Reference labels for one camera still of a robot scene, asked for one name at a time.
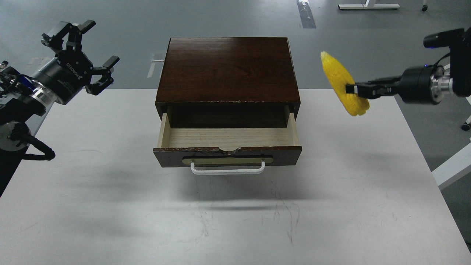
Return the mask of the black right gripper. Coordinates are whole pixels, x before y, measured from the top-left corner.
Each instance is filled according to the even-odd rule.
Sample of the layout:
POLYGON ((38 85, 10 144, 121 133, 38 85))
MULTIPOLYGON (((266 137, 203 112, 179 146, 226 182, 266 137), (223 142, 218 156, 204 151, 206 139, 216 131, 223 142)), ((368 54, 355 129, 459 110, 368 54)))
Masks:
POLYGON ((402 75, 346 84, 347 94, 355 94, 364 99, 378 99, 396 94, 406 104, 437 105, 443 95, 434 88, 445 75, 442 66, 416 66, 407 68, 402 75))

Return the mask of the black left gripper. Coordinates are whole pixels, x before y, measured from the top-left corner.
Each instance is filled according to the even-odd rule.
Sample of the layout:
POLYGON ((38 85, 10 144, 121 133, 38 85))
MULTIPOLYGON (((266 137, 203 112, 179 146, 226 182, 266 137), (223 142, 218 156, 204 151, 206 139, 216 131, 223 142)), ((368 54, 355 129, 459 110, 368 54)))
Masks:
POLYGON ((48 33, 42 34, 41 43, 49 47, 56 56, 33 74, 33 79, 50 89, 57 103, 65 105, 85 86, 86 92, 99 95, 113 84, 113 67, 119 62, 118 56, 111 56, 101 67, 93 67, 82 50, 82 37, 96 25, 94 20, 82 24, 59 22, 48 33), (100 75, 91 84, 92 76, 100 75))

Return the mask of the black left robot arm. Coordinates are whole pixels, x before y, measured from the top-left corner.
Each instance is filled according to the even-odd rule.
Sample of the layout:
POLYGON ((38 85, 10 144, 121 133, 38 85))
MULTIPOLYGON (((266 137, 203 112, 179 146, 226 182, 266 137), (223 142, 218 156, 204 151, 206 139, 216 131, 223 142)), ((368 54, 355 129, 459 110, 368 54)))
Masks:
POLYGON ((82 89, 99 95, 113 83, 113 67, 119 57, 111 56, 101 67, 94 67, 82 51, 82 37, 95 25, 93 20, 82 24, 62 21, 44 33, 41 42, 54 52, 54 58, 32 76, 21 74, 7 61, 1 63, 1 192, 21 161, 50 161, 56 156, 34 136, 27 125, 29 119, 44 116, 54 102, 68 104, 82 89))

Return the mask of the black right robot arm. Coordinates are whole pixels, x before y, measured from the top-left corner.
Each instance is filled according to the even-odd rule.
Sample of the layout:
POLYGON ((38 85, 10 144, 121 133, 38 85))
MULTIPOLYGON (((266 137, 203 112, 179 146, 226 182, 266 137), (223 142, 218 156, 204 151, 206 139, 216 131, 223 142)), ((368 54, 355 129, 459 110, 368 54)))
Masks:
POLYGON ((386 77, 345 85, 347 94, 365 99, 399 95, 407 104, 437 105, 446 94, 470 96, 471 37, 470 29, 453 29, 424 37, 424 47, 448 47, 447 66, 440 62, 407 68, 398 77, 386 77))

